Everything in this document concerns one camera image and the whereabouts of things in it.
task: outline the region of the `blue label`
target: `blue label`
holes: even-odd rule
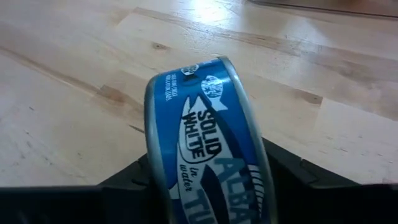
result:
[[[224,63],[216,59],[161,74],[154,94],[177,221],[268,222],[254,144]]]

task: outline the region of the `wood grain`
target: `wood grain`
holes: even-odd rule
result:
[[[262,135],[398,181],[396,21],[242,0],[0,2],[0,184],[97,184],[146,152],[157,73],[228,55]]]

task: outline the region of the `wooden table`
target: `wooden table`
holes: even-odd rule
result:
[[[227,55],[262,135],[398,181],[398,22],[243,0],[2,0],[0,185],[97,184],[146,152],[159,72]]]

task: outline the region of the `tuna can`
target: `tuna can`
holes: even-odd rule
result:
[[[171,223],[277,223],[259,128],[227,57],[152,78],[145,130]]]

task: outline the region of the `cylindrical can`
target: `cylindrical can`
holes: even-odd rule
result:
[[[259,128],[227,57],[151,79],[145,129],[171,222],[277,223]]]

